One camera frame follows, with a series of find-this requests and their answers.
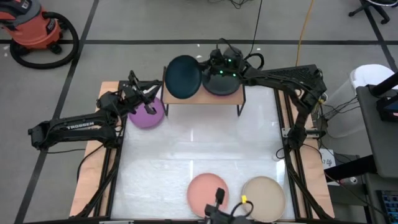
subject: pink plate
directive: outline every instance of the pink plate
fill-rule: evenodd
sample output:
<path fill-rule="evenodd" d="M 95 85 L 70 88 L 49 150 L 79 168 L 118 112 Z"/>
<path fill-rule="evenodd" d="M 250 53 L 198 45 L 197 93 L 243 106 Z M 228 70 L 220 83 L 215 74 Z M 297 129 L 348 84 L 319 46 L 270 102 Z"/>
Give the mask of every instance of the pink plate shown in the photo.
<path fill-rule="evenodd" d="M 220 210 L 225 211 L 228 205 L 229 193 L 224 180 L 211 173 L 196 176 L 189 184 L 187 191 L 188 204 L 191 210 L 198 216 L 205 217 L 206 204 L 214 205 L 216 202 L 216 191 L 218 188 L 225 190 L 223 204 Z"/>

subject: white bucket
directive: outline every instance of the white bucket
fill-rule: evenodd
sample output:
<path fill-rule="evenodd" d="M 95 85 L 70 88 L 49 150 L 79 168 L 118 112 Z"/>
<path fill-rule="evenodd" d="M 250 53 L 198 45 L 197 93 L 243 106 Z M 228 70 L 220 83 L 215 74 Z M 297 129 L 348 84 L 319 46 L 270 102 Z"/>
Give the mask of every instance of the white bucket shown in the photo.
<path fill-rule="evenodd" d="M 354 69 L 349 78 L 342 84 L 337 91 L 332 94 L 325 102 L 325 105 L 337 108 L 343 103 L 349 102 L 356 96 L 355 89 L 359 86 L 377 85 L 393 75 L 394 72 L 383 65 L 362 65 Z M 332 111 L 329 106 L 324 106 L 324 113 Z M 359 106 L 354 103 L 344 107 L 340 112 L 344 112 Z M 338 113 L 328 121 L 328 134 L 333 138 L 342 138 L 365 128 L 362 112 L 359 108 L 346 113 Z"/>

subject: yellow cable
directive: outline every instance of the yellow cable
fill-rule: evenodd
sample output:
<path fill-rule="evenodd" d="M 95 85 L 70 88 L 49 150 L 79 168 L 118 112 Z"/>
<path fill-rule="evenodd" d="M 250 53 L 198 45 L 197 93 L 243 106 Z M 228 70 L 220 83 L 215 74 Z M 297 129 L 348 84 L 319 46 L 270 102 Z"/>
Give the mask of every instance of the yellow cable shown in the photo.
<path fill-rule="evenodd" d="M 304 36 L 304 31 L 305 31 L 305 27 L 307 26 L 308 18 L 310 17 L 310 14 L 311 14 L 313 2 L 314 2 L 314 0 L 311 0 L 311 5 L 308 8 L 308 12 L 307 12 L 307 15 L 305 16 L 305 20 L 304 20 L 303 29 L 301 30 L 300 40 L 298 41 L 297 56 L 296 56 L 296 66 L 299 65 L 301 41 L 302 41 L 303 36 Z"/>

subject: wooden stand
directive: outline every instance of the wooden stand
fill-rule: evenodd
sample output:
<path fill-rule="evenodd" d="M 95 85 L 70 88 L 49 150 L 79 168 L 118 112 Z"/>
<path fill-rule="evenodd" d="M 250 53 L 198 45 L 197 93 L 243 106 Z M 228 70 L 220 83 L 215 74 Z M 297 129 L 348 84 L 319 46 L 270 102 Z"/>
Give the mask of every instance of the wooden stand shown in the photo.
<path fill-rule="evenodd" d="M 166 67 L 163 69 L 163 80 L 165 80 Z M 170 104 L 203 104 L 203 105 L 236 105 L 238 116 L 241 115 L 244 104 L 246 102 L 246 93 L 244 85 L 241 85 L 239 89 L 231 95 L 228 96 L 216 96 L 209 93 L 202 85 L 199 90 L 188 99 L 178 99 L 171 95 L 167 89 L 164 81 L 162 84 L 162 93 L 160 96 L 161 102 L 163 102 L 163 107 L 166 116 L 169 115 L 169 105 Z"/>

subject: wooden board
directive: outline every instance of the wooden board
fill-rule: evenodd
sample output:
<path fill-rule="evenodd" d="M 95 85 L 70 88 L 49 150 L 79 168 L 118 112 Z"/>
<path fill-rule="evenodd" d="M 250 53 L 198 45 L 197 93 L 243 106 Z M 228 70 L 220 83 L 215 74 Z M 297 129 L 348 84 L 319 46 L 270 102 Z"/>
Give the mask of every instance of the wooden board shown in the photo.
<path fill-rule="evenodd" d="M 178 99 L 170 94 L 166 85 L 163 85 L 163 102 L 166 104 L 208 104 L 208 105 L 242 105 L 244 101 L 243 86 L 231 95 L 216 96 L 209 93 L 203 85 L 200 85 L 199 90 L 188 99 Z"/>
<path fill-rule="evenodd" d="M 107 91 L 116 91 L 118 89 L 118 82 L 103 82 L 101 86 L 101 91 L 99 95 Z M 287 110 L 284 103 L 283 93 L 280 91 L 280 98 L 281 98 L 281 106 L 282 106 L 282 114 L 284 116 L 285 125 L 289 126 L 288 124 L 288 117 L 287 117 Z M 297 116 L 297 110 L 295 109 L 294 105 L 291 105 L 293 117 Z M 311 117 L 309 117 L 306 127 L 312 128 L 313 123 Z M 314 139 L 307 139 L 305 144 L 309 146 L 313 146 L 318 148 L 317 141 Z M 89 154 L 92 150 L 96 149 L 100 145 L 97 141 L 89 141 L 86 147 L 85 155 Z M 96 190 L 98 189 L 100 176 L 102 171 L 102 166 L 104 162 L 104 155 L 105 150 L 100 149 L 96 154 L 88 158 L 85 163 L 82 165 L 80 178 L 76 187 L 75 197 L 73 199 L 72 208 L 70 211 L 70 215 L 76 215 L 79 213 L 83 207 L 90 201 Z M 111 156 L 111 162 L 109 167 L 111 167 L 114 158 L 114 151 L 113 156 Z M 293 152 L 291 153 L 292 160 L 295 160 Z M 302 163 L 303 169 L 305 173 L 305 179 L 307 181 L 308 190 L 311 192 L 315 200 L 322 206 L 322 208 L 329 214 L 330 216 L 334 217 L 333 207 L 331 206 L 330 195 L 328 191 L 328 186 L 326 184 L 326 179 L 323 174 L 323 166 L 320 160 L 319 153 L 316 152 L 314 149 L 308 146 L 303 146 L 301 148 L 301 156 L 302 156 Z M 302 193 L 298 187 L 297 189 L 297 196 L 298 196 L 298 205 L 300 209 L 300 214 L 302 217 L 305 217 L 305 209 L 302 200 Z M 106 211 L 106 204 L 108 202 L 108 195 L 109 195 L 109 188 L 104 193 L 102 206 L 100 210 L 100 215 L 105 215 Z"/>
<path fill-rule="evenodd" d="M 117 91 L 119 82 L 103 82 L 99 96 L 107 91 Z M 88 141 L 85 156 L 94 151 L 101 143 L 98 141 Z M 73 198 L 70 216 L 76 215 L 86 206 L 100 186 L 102 166 L 104 163 L 106 149 L 102 147 L 98 152 L 91 155 L 83 163 L 80 169 L 80 177 L 77 182 L 75 197 Z M 109 188 L 104 193 L 104 198 L 108 198 Z M 107 200 L 103 200 L 100 215 L 105 215 Z"/>

